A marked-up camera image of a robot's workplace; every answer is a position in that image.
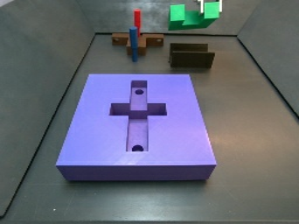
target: hole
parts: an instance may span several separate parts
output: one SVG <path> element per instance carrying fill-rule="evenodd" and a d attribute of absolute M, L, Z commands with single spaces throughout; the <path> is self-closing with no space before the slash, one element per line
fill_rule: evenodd
<path fill-rule="evenodd" d="M 145 93 L 145 90 L 143 90 L 143 89 L 138 89 L 138 90 L 135 91 L 135 93 L 137 93 L 138 95 L 142 95 L 142 94 Z"/>
<path fill-rule="evenodd" d="M 145 147 L 142 145 L 135 145 L 133 151 L 145 151 Z"/>

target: red peg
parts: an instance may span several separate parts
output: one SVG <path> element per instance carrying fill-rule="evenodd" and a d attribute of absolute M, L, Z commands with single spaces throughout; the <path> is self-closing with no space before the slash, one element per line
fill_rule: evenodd
<path fill-rule="evenodd" d="M 141 37 L 141 29 L 142 29 L 142 11 L 135 9 L 135 26 L 138 28 L 138 37 Z"/>

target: green block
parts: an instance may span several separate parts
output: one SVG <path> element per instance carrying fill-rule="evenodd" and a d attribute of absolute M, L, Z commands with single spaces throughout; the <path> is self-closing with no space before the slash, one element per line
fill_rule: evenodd
<path fill-rule="evenodd" d="M 205 19 L 214 19 L 214 21 L 221 17 L 221 2 L 205 4 L 203 16 Z"/>
<path fill-rule="evenodd" d="M 197 10 L 185 10 L 185 4 L 171 5 L 169 17 L 169 30 L 190 30 L 207 28 L 221 17 L 221 3 L 206 3 L 205 13 Z"/>
<path fill-rule="evenodd" d="M 171 5 L 169 15 L 169 30 L 181 30 L 185 20 L 185 4 Z"/>

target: cross-shaped slot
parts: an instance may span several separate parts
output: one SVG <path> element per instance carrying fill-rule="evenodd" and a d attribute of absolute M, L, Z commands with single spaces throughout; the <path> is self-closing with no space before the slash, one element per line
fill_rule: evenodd
<path fill-rule="evenodd" d="M 130 103 L 111 103 L 111 116 L 129 116 L 127 151 L 149 151 L 149 116 L 167 116 L 166 103 L 147 103 L 147 81 L 133 80 Z"/>

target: purple box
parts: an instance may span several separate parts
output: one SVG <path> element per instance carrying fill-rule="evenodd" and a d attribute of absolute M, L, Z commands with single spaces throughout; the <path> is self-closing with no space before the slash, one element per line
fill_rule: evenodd
<path fill-rule="evenodd" d="M 91 74 L 57 166 L 67 180 L 207 179 L 217 166 L 189 74 Z"/>

